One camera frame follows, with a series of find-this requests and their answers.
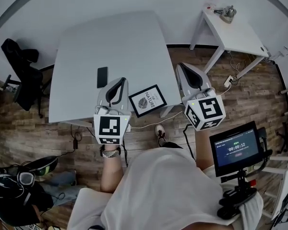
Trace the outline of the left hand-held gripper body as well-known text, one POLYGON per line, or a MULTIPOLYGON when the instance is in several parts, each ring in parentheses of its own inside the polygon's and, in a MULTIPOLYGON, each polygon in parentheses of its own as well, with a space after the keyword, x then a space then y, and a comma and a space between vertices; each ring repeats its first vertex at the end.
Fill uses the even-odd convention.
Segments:
POLYGON ((94 129, 98 143, 122 145, 131 115, 128 104, 97 105, 94 114, 94 129))

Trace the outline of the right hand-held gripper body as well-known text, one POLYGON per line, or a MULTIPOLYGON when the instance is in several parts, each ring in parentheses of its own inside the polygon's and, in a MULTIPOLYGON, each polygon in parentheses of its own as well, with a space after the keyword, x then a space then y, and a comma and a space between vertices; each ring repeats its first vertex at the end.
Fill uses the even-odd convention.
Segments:
POLYGON ((226 117, 221 95, 207 88, 182 98, 184 114, 196 131, 217 127, 226 117))

